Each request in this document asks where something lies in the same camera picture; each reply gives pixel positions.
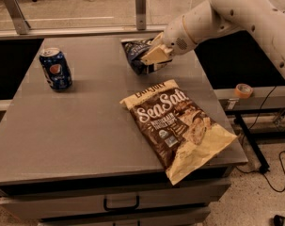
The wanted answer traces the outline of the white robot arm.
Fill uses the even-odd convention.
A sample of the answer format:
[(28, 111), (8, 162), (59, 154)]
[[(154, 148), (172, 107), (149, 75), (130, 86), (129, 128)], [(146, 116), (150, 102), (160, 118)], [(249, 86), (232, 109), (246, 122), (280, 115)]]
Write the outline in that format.
[(141, 60), (166, 62), (239, 30), (250, 34), (285, 79), (285, 14), (269, 0), (206, 0), (170, 22)]

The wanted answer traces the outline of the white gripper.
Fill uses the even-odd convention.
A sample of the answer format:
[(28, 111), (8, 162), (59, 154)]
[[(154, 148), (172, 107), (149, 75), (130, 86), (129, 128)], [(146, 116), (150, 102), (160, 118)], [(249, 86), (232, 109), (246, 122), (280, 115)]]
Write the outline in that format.
[(150, 44), (150, 50), (140, 58), (145, 65), (163, 63), (170, 60), (172, 52), (184, 55), (197, 47), (190, 38), (184, 16), (179, 16), (159, 33)]

